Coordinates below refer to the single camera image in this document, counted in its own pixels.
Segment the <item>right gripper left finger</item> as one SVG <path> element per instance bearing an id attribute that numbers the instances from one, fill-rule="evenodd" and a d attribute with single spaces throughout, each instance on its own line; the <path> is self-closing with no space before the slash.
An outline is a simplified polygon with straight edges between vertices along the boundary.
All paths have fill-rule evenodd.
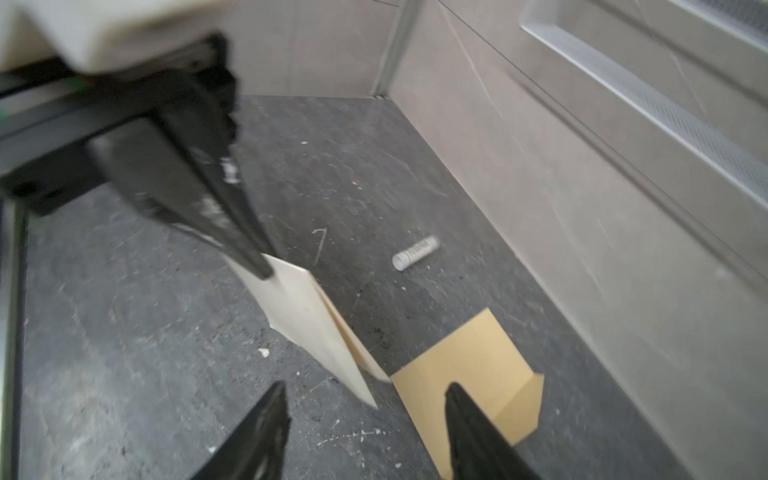
<path id="1" fill-rule="evenodd" d="M 276 381 L 191 479 L 281 479 L 290 423 L 286 384 Z"/>

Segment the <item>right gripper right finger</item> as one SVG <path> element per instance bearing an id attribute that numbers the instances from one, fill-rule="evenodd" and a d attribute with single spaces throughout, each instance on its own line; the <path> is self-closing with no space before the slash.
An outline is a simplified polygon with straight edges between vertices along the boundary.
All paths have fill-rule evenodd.
<path id="1" fill-rule="evenodd" d="M 460 384 L 449 385 L 445 401 L 454 479 L 541 480 Z"/>

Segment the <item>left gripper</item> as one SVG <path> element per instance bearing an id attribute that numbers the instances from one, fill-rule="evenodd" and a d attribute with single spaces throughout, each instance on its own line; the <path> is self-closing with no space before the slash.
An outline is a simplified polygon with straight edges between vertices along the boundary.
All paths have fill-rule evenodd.
<path id="1" fill-rule="evenodd" d="M 65 89 L 2 114 L 2 198 L 44 216 L 107 179 L 145 217 L 272 277 L 274 247 L 231 155 L 237 81 L 228 60 L 228 39 L 214 33 L 135 77 L 82 78 L 60 59 L 2 75 L 4 100 Z"/>

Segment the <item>yellow kraft envelope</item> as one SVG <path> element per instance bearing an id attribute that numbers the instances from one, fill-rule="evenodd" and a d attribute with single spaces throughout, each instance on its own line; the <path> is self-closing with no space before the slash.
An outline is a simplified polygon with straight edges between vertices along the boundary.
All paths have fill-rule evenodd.
<path id="1" fill-rule="evenodd" d="M 538 427 L 544 376 L 486 308 L 391 377 L 441 478 L 451 479 L 445 393 L 459 384 L 512 446 Z"/>

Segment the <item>tan bordered letter paper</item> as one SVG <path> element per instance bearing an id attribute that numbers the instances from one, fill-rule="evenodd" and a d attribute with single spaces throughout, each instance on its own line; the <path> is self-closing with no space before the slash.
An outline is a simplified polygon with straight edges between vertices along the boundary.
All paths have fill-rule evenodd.
<path id="1" fill-rule="evenodd" d="M 266 315 L 272 329 L 306 350 L 357 398 L 375 408 L 363 377 L 388 383 L 389 376 L 347 324 L 312 273 L 268 255 L 273 269 L 260 279 L 231 258 L 226 262 Z"/>

